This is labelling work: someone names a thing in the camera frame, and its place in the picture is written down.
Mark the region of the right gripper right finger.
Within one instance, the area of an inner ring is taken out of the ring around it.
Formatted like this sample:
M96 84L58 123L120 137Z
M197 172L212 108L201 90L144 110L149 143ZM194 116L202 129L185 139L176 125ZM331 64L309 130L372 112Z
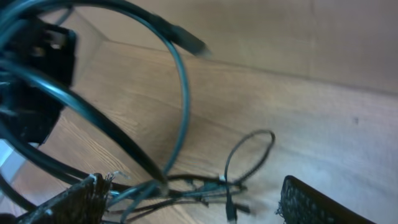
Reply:
M300 179L285 177L275 212L286 224L368 224L371 220L354 213Z

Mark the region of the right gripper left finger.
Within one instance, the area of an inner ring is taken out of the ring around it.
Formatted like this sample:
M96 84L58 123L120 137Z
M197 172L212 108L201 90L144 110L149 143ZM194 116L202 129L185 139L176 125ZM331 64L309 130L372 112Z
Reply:
M100 224L111 178L90 174L81 182L17 219L17 224Z

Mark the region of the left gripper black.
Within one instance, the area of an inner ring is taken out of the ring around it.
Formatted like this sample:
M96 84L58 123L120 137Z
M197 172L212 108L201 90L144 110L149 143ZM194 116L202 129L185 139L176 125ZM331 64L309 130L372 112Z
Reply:
M40 70L62 85L73 83L77 36L74 31L34 17L12 25L1 59ZM1 116L21 140L42 144L64 106L19 77L1 70Z

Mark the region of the black USB cable short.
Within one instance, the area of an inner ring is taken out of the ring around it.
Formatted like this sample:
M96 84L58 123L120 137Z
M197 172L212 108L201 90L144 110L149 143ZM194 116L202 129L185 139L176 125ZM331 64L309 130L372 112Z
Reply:
M272 133L257 130L245 135L232 150L217 146L181 151L170 175L176 190L163 199L140 205L126 223L227 223L226 189L235 198L247 191L247 180L265 163L274 144Z

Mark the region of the black USB cable long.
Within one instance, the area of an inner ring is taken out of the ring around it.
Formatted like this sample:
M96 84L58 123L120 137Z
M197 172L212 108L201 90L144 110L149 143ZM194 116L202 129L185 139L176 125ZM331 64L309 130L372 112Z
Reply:
M152 176L153 180L145 184L144 191L139 194L138 198L136 198L122 214L120 222L125 223L127 216L140 204L142 200L149 197L149 195L155 190L161 189L162 194L167 193L168 187L166 175L173 166L186 136L190 118L190 92L186 70L176 46L183 48L193 55L201 55L205 53L207 46L204 41L195 37L184 28L173 25L162 17L152 14L129 1L121 0L32 0L12 2L6 6L5 10L3 10L1 14L1 42L5 43L8 41L6 32L10 31L12 25L14 25L21 17L36 16L40 11L50 11L52 9L74 5L100 7L116 11L140 22L151 30L169 49L169 52L175 59L176 68L180 75L183 105L180 131L170 160L164 169L160 170L154 161L124 131L75 92L57 83L42 72L24 67L10 60L4 60L1 62L2 68L15 73L29 83L34 84L40 90L69 106L82 117L94 124L97 128L102 130L102 132L118 144L148 174Z

